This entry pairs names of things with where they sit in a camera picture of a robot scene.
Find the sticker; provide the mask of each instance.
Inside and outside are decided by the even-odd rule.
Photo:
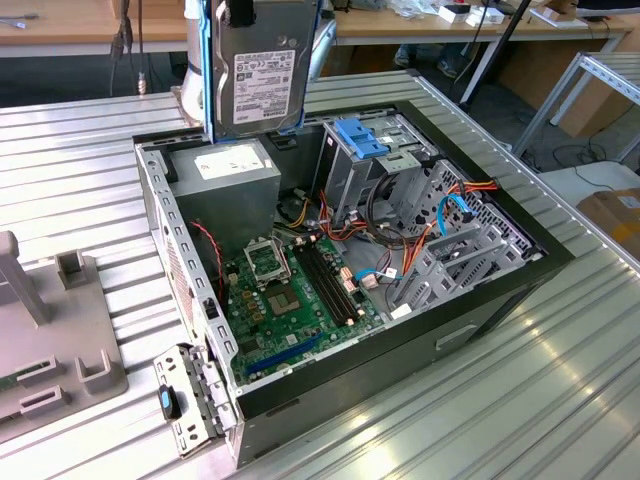
[[[396,270],[395,268],[389,267],[385,270],[384,276],[389,278],[396,278],[397,273],[398,273],[398,270]]]
[[[618,197],[627,208],[640,208],[640,200],[636,197]]]
[[[284,117],[296,51],[242,53],[234,57],[233,123]]]
[[[394,320],[399,319],[400,317],[404,317],[411,313],[411,307],[408,303],[403,303],[398,308],[396,308],[393,312],[391,312],[391,317]]]
[[[264,168],[262,161],[249,145],[239,145],[222,152],[200,155],[196,157],[195,164],[205,180]]]

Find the small component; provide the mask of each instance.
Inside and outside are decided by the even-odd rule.
[[[342,285],[344,285],[344,288],[348,293],[353,293],[356,291],[356,286],[353,284],[351,280],[342,282]]]
[[[358,303],[362,303],[367,299],[367,297],[364,296],[364,293],[362,293],[360,290],[358,290],[357,292],[353,292],[352,297]]]
[[[360,284],[367,290],[371,290],[378,286],[378,281],[376,280],[376,276],[373,273],[370,273],[369,275],[362,277]]]
[[[283,315],[302,306],[300,299],[290,284],[275,285],[265,291],[269,306],[275,315]]]
[[[352,277],[353,274],[351,270],[349,270],[349,267],[342,267],[340,269],[340,278],[342,278],[343,281],[351,280]]]
[[[258,345],[258,341],[255,338],[247,340],[246,342],[242,342],[239,347],[242,353],[250,353],[256,350],[260,350],[260,345]]]
[[[240,273],[240,269],[235,264],[235,262],[227,263],[226,268],[227,275],[229,275],[229,277],[231,277],[231,275],[233,275],[234,273],[236,274],[236,276],[238,276],[238,273]]]

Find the chip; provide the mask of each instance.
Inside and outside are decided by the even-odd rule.
[[[265,295],[274,315],[283,315],[301,307],[300,300],[291,285],[269,287]]]
[[[260,345],[258,345],[258,341],[255,338],[252,338],[251,340],[247,340],[246,342],[242,342],[240,344],[240,350],[242,351],[242,353],[250,353],[259,349]]]

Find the slotted aluminum surface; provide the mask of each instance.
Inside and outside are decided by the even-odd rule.
[[[581,67],[640,104],[640,53],[590,53],[583,57]]]
[[[334,77],[307,112],[408,99],[578,259],[496,331],[236,473],[237,478],[630,478],[640,460],[640,284],[580,216],[404,72]],[[223,478],[223,445],[181,461],[154,356],[186,340],[148,233],[130,136],[184,126],[171,95],[0,111],[0,224],[32,264],[95,255],[125,394],[0,445],[20,478]]]

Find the person's leg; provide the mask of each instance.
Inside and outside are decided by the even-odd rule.
[[[464,43],[447,43],[438,58],[438,70],[449,78],[456,78],[461,66],[460,57],[464,50]]]
[[[400,68],[409,68],[416,58],[416,51],[416,45],[404,43],[398,48],[393,61]]]

